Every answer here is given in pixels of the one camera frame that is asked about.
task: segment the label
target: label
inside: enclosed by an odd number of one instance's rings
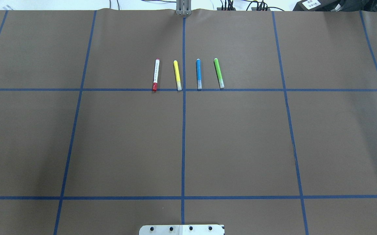
[[[307,0],[305,2],[303,2],[303,5],[307,8],[307,9],[313,9],[320,4],[320,2],[318,0]]]

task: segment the white metal plate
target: white metal plate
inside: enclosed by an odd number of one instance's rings
[[[139,235],[224,235],[223,225],[142,226]]]

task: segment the red marker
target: red marker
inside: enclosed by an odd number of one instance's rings
[[[152,85],[152,90],[154,92],[157,91],[157,85],[158,85],[158,73],[159,73],[159,70],[160,70],[160,58],[157,58],[155,60],[155,71],[154,71],[154,83]]]

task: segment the black box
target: black box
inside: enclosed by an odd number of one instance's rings
[[[301,0],[296,3],[293,11],[315,11],[339,0]]]

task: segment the yellow marker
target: yellow marker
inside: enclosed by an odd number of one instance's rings
[[[181,91],[180,70],[178,69],[178,61],[174,60],[175,80],[177,81],[177,90]]]

